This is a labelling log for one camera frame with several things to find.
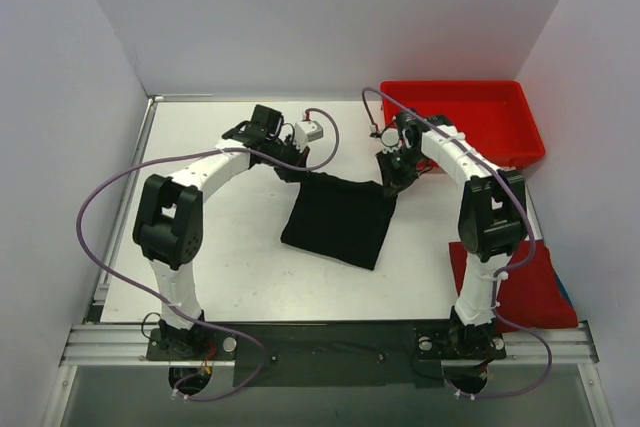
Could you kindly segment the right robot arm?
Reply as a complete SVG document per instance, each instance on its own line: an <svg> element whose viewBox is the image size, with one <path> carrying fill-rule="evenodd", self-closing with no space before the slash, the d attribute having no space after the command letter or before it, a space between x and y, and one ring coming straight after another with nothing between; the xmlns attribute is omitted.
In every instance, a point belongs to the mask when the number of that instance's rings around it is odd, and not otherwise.
<svg viewBox="0 0 640 427"><path fill-rule="evenodd" d="M505 270L529 234L524 177L488 161L442 115L418 119L398 113L379 135L376 154L383 195L395 197L430 164L461 189L458 236L466 250L462 288L452 308L445 344L469 356L493 343L494 309Z"/></svg>

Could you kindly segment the black t shirt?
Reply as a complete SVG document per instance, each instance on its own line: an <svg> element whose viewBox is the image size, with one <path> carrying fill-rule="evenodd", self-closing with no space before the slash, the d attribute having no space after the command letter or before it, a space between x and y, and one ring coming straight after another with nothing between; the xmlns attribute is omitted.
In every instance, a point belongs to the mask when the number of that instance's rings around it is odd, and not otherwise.
<svg viewBox="0 0 640 427"><path fill-rule="evenodd" d="M383 186L311 173L299 193L280 241L354 267L375 269L396 199Z"/></svg>

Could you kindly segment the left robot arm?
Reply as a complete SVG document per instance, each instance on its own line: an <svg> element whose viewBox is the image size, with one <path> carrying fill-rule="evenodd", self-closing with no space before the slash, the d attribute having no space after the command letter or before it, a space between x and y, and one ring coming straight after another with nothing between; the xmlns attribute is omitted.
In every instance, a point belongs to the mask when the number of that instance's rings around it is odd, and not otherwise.
<svg viewBox="0 0 640 427"><path fill-rule="evenodd" d="M264 163L281 179L302 175L309 144L323 137L322 127L305 115L293 132L280 137L283 114L254 107L250 119L222 134L222 152L196 160L170 176L153 174L143 185L133 229L133 241L150 262L159 293L167 299L160 320L160 339L184 359L205 349L204 311L197 296L193 260L204 239L204 203L233 177ZM295 166L284 169L277 163Z"/></svg>

